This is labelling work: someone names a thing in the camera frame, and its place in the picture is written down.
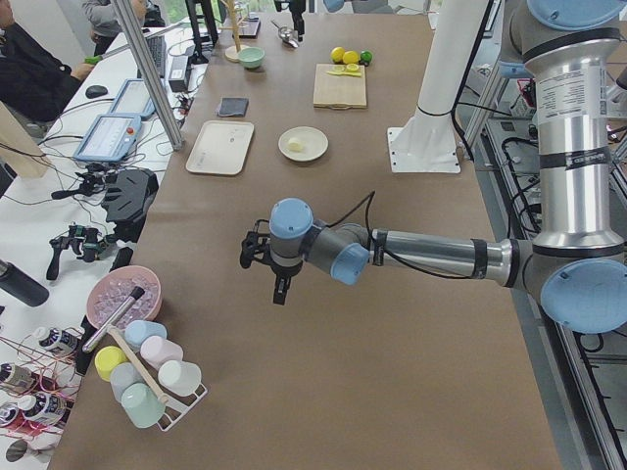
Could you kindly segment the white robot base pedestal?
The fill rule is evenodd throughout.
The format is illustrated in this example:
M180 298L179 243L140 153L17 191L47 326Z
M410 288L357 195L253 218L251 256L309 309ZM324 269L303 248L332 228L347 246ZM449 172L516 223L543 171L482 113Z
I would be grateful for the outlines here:
M414 115L387 129L393 172L460 172L455 107L492 9L487 0L442 3Z

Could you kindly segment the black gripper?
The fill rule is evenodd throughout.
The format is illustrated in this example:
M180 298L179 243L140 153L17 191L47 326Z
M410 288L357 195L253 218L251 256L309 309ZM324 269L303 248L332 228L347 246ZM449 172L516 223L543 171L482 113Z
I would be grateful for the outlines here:
M270 254L270 234L260 231L263 222L269 223L267 219L257 219L253 229L247 232L241 242L239 263L244 269L250 268L254 261L269 266L275 275L272 301L284 306L291 279L301 271L303 261L298 258L291 266L283 266L275 261Z
M303 23L303 13L307 8L306 0L290 0L289 11L291 12L293 23L295 24L295 28L297 31L297 40L302 42L304 39L304 23Z

